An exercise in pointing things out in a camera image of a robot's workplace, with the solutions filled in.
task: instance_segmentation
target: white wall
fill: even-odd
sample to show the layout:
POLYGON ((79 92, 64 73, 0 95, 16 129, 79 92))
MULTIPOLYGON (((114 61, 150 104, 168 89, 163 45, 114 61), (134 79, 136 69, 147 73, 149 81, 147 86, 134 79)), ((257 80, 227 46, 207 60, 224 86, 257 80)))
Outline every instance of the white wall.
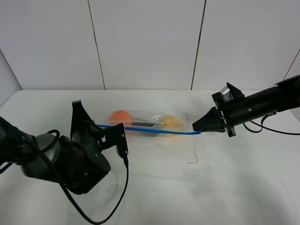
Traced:
POLYGON ((0 49, 0 107, 18 90, 21 86, 0 49))
POLYGON ((299 0, 208 0, 193 89, 262 90, 300 47, 299 0))
POLYGON ((103 89, 87 0, 1 0, 0 47, 23 89, 103 89))
POLYGON ((107 89, 191 88, 204 0, 90 0, 107 89))

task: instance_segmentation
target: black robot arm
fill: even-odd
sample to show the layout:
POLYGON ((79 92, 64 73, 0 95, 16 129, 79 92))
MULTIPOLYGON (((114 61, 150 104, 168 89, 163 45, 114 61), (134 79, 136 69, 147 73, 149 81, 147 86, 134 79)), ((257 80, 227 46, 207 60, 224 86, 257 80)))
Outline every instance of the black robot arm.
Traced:
POLYGON ((195 131, 227 132, 235 136, 234 126, 273 113, 300 106, 300 75, 278 82, 276 87, 245 97, 230 83, 212 95, 216 104, 193 124, 195 131))
POLYGON ((92 224, 105 223, 119 206, 128 185, 128 148, 123 124, 101 129, 84 110, 81 101, 72 103, 71 140, 57 130, 38 136, 28 135, 0 117, 0 169, 3 173, 12 164, 21 166, 32 178, 59 183, 77 211, 92 224), (104 149, 117 147, 123 159, 127 178, 124 191, 112 213, 103 221, 92 221, 74 201, 75 194, 88 193, 111 170, 102 155, 104 149))

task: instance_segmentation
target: small black wire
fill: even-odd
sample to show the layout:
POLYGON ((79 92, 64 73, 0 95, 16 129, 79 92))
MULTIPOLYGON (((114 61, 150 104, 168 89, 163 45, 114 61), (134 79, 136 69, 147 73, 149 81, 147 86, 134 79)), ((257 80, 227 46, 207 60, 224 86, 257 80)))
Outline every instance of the small black wire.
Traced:
POLYGON ((50 150, 51 148, 53 148, 55 146, 56 142, 59 140, 59 138, 60 138, 60 132, 58 130, 50 130, 50 131, 47 132, 47 134, 53 134, 53 133, 55 133, 56 136, 55 136, 54 140, 47 147, 45 147, 44 149, 42 149, 43 153, 45 153, 48 150, 50 150))
POLYGON ((262 118, 262 120, 261 120, 261 125, 259 125, 258 123, 255 123, 255 122, 253 122, 253 121, 249 121, 249 122, 251 122, 251 123, 253 123, 253 124, 255 124, 255 125, 261 127, 260 130, 257 130, 257 131, 256 131, 256 130, 251 130, 250 128, 248 128, 248 127, 246 126, 245 123, 243 123, 243 125, 244 125, 244 127, 245 127, 248 131, 250 131, 250 132, 252 132, 252 133, 259 133, 259 132, 261 132, 263 129, 266 129, 266 130, 273 131, 273 132, 276 132, 276 133, 279 133, 279 134, 284 134, 284 135, 300 135, 300 133, 288 133, 288 132, 283 132, 283 131, 273 130, 273 129, 264 127, 264 126, 263 126, 263 122, 264 122, 269 116, 272 116, 272 115, 273 115, 273 114, 264 116, 264 117, 262 118))
POLYGON ((74 207, 76 208, 76 210, 80 213, 80 215, 87 220, 89 223, 94 224, 94 225, 100 225, 103 224, 105 222, 107 222, 112 215, 115 213, 117 207, 119 206, 119 204, 121 203, 124 194, 126 192, 127 189, 127 185, 128 185, 128 178, 129 178, 129 169, 128 166, 126 166, 126 171, 127 171, 127 177, 126 177, 126 184, 123 190, 123 193, 121 195, 121 198, 119 199, 117 205, 115 206, 115 208, 113 209, 113 211, 111 212, 111 214, 104 220, 100 221, 100 222, 95 222, 93 220, 91 220, 84 212, 83 210, 80 208, 80 206, 76 203, 76 201, 74 200, 74 198, 71 196, 71 194, 69 193, 69 191, 67 190, 67 188, 65 187, 65 182, 63 181, 63 179, 60 177, 59 173, 57 172, 57 170, 55 169, 54 165, 51 163, 51 161, 48 159, 48 157, 25 135, 23 135, 24 139, 28 142, 28 144, 35 150, 35 152, 46 162, 46 164, 49 166, 50 170, 53 172, 54 176, 56 177, 61 189, 63 190, 63 192, 66 194, 68 200, 74 205, 74 207))
POLYGON ((0 174, 4 173, 11 165, 12 163, 7 163, 4 167, 2 167, 0 169, 0 174))

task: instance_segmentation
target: white table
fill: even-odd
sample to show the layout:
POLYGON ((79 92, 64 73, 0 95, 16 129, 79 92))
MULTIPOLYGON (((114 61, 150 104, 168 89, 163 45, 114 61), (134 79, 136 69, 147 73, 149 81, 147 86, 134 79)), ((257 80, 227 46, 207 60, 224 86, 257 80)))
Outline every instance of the white table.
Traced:
MULTIPOLYGON (((32 135, 58 129, 69 136, 71 102, 95 122, 117 109, 155 110, 202 117, 216 91, 24 90, 0 116, 32 135)), ((245 91, 246 95, 254 91, 245 91)), ((289 112, 265 126, 300 132, 289 112)), ((129 185, 108 225, 295 225, 300 224, 300 137, 236 127, 226 133, 146 137, 127 135, 129 185)), ((105 151, 112 171, 86 195, 83 210, 100 221, 114 208, 125 185, 125 167, 115 149, 105 151)), ((16 165, 0 176, 1 225, 85 225, 58 184, 25 177, 16 165)))

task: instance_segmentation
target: clear plastic bag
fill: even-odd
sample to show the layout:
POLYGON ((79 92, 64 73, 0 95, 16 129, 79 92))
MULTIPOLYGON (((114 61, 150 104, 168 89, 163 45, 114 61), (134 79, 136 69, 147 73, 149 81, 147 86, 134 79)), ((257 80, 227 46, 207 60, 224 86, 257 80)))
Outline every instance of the clear plastic bag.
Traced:
POLYGON ((168 115, 149 110, 118 110, 104 115, 100 127, 123 123, 125 129, 164 134, 198 134, 186 115, 168 115))

